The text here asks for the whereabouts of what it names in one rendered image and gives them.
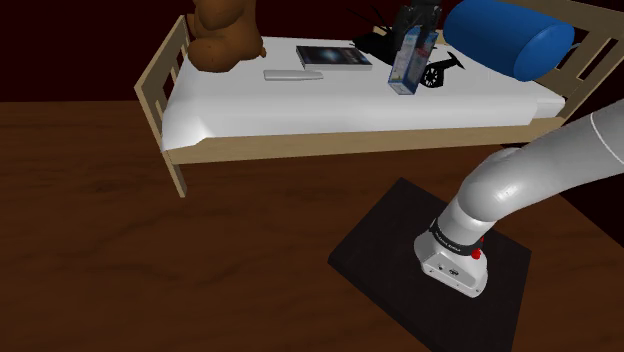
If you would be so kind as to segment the dark book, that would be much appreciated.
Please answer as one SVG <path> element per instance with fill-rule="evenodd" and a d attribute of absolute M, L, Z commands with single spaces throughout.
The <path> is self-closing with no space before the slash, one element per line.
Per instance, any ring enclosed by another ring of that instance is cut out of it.
<path fill-rule="evenodd" d="M 297 46 L 305 70 L 370 71 L 372 63 L 355 47 Z"/>

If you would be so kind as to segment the blue and white carton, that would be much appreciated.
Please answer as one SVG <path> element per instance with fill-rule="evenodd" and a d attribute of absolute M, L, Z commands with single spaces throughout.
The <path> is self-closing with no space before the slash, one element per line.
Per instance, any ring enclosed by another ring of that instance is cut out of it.
<path fill-rule="evenodd" d="M 428 64 L 438 33 L 431 31 L 421 48 L 417 41 L 421 32 L 420 26 L 411 28 L 404 37 L 400 50 L 388 78 L 388 85 L 398 95 L 413 95 L 419 85 L 422 74 Z"/>

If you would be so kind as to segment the brown teddy bear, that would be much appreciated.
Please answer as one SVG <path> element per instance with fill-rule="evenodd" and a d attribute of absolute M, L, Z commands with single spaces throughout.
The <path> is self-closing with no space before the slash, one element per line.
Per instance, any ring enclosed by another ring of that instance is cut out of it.
<path fill-rule="evenodd" d="M 256 23 L 257 0 L 193 0 L 186 16 L 194 40 L 188 58 L 202 72 L 229 72 L 267 53 Z"/>

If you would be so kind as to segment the wooden bed with white mattress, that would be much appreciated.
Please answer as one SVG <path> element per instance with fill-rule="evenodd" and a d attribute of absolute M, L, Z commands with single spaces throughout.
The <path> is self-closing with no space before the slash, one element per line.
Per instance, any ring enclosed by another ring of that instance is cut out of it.
<path fill-rule="evenodd" d="M 387 85 L 380 61 L 319 80 L 265 80 L 266 70 L 299 67 L 296 38 L 268 37 L 266 58 L 200 72 L 179 18 L 135 92 L 180 196 L 184 164 L 529 142 L 562 126 L 624 61 L 624 12 L 573 0 L 506 1 L 585 37 L 561 67 L 532 82 L 467 60 L 446 87 L 403 96 Z"/>

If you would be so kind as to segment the black robot stand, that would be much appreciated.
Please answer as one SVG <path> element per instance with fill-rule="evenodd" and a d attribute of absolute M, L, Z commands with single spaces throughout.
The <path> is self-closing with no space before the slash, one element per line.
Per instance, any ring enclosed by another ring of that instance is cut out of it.
<path fill-rule="evenodd" d="M 470 298 L 423 271 L 414 241 L 445 202 L 398 179 L 328 257 L 329 264 L 431 352 L 512 352 L 531 252 L 490 230 L 488 280 Z"/>

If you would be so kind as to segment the black router with antennas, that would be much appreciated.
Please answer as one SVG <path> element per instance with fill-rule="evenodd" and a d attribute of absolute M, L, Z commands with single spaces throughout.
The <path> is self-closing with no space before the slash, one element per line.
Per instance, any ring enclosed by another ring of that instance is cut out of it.
<path fill-rule="evenodd" d="M 371 8 L 377 15 L 380 24 L 377 24 L 376 22 L 362 16 L 354 10 L 348 9 L 348 11 L 350 11 L 354 15 L 371 23 L 375 28 L 381 30 L 380 33 L 369 32 L 355 37 L 352 40 L 353 46 L 361 52 L 370 54 L 380 61 L 384 62 L 385 64 L 392 66 L 394 64 L 395 57 L 398 51 L 397 47 L 395 46 L 395 31 L 392 29 L 391 26 L 386 23 L 384 17 L 375 6 L 371 6 Z"/>

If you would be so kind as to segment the blue bolster pillow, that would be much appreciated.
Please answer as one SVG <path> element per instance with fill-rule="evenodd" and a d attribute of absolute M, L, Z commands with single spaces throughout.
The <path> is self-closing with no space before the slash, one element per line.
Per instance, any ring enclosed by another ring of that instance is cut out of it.
<path fill-rule="evenodd" d="M 483 66 L 518 81 L 536 80 L 571 48 L 572 25 L 499 0 L 463 0 L 444 21 L 447 43 Z"/>

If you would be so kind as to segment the grey remote control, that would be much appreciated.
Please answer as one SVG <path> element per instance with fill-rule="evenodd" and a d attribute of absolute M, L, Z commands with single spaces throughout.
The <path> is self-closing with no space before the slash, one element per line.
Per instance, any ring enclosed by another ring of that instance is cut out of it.
<path fill-rule="evenodd" d="M 324 78 L 321 72 L 307 70 L 264 70 L 264 79 L 266 81 L 307 81 L 322 80 Z"/>

